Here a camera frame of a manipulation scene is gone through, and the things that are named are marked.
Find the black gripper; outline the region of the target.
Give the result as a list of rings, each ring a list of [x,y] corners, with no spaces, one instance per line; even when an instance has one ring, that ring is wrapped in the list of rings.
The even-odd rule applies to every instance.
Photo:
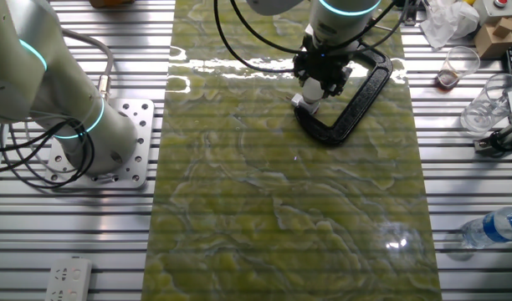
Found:
[[[315,79],[324,90],[323,98],[340,95],[352,73],[352,68],[346,67],[352,55],[323,54],[313,44],[311,35],[303,37],[302,46],[305,52],[293,58],[293,73],[300,86],[308,79]]]

